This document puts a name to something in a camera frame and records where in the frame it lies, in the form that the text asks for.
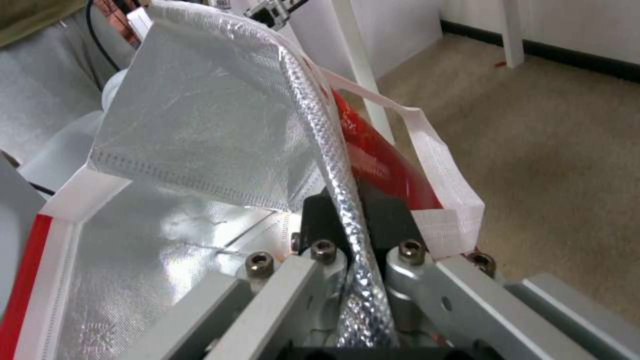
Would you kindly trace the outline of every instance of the white strap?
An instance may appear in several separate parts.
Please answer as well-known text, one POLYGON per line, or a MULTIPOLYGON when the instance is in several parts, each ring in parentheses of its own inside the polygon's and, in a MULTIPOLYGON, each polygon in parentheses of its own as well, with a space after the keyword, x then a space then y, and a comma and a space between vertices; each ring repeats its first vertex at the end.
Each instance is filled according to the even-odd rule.
POLYGON ((466 182, 420 108, 408 108, 371 92, 329 70, 321 69, 334 89, 343 89, 398 112, 409 132, 422 170, 444 210, 412 211, 431 254, 442 258, 472 250, 477 242, 484 203, 466 182))

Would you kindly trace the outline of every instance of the black cable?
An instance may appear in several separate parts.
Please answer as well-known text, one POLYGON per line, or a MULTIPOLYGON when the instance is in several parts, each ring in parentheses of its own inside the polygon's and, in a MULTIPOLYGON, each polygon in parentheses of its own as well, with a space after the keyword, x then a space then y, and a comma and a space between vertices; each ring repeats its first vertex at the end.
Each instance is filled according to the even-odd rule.
POLYGON ((95 45, 98 47, 98 50, 104 55, 104 58, 113 66, 116 71, 120 71, 120 67, 113 61, 113 59, 109 56, 107 51, 102 47, 100 40, 98 40, 98 36, 96 36, 95 31, 93 30, 93 24, 91 22, 91 6, 93 6, 93 0, 86 0, 86 8, 84 9, 84 17, 86 18, 86 25, 89 27, 89 34, 91 34, 91 38, 95 45))
POLYGON ((51 189, 47 189, 46 187, 42 186, 42 185, 38 185, 38 184, 34 184, 34 183, 29 183, 29 185, 31 185, 31 187, 33 187, 34 189, 38 190, 39 192, 45 193, 49 196, 53 196, 56 194, 55 191, 51 190, 51 189))
POLYGON ((294 5, 292 5, 288 9, 289 13, 292 13, 292 12, 296 11, 296 9, 298 9, 301 6, 303 6, 307 1, 309 1, 309 0, 300 0, 300 1, 298 1, 297 3, 295 3, 294 5))

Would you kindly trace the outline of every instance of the metal frame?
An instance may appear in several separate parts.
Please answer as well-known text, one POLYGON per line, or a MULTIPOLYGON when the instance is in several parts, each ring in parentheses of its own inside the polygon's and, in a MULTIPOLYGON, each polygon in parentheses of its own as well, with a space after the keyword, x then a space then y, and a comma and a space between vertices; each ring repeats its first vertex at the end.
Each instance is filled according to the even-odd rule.
POLYGON ((210 272, 122 359, 200 359, 251 299, 248 283, 210 272))
POLYGON ((640 359, 640 330, 550 274, 506 289, 599 359, 640 359))
POLYGON ((302 345, 325 295, 321 266, 289 256, 205 359, 275 359, 287 345, 302 345))
POLYGON ((489 343, 506 359, 593 359, 461 256, 408 265, 387 254, 386 284, 411 298, 456 347, 489 343))

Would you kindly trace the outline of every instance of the red stripe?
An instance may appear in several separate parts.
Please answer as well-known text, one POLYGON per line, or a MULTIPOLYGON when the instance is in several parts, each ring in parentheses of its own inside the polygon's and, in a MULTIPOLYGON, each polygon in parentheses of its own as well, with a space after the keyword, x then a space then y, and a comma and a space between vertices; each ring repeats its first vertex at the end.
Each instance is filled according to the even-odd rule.
POLYGON ((51 220, 51 217, 38 214, 33 221, 31 235, 24 248, 22 263, 13 284, 9 303, 4 310, 2 325, 0 325, 0 359, 2 360, 13 359, 15 354, 51 220))

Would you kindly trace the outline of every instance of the red fabric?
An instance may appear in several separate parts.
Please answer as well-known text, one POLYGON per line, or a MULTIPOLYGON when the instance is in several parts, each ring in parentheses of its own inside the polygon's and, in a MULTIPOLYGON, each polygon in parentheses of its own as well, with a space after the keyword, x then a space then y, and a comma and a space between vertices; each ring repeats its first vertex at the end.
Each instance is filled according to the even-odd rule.
POLYGON ((337 93, 342 135, 347 141, 351 171, 385 192, 403 199, 411 210, 442 209, 424 173, 416 170, 337 93))
POLYGON ((15 354, 51 220, 51 217, 38 214, 33 221, 31 235, 24 249, 22 263, 13 284, 9 303, 4 310, 2 325, 0 325, 0 359, 2 360, 13 359, 15 354))

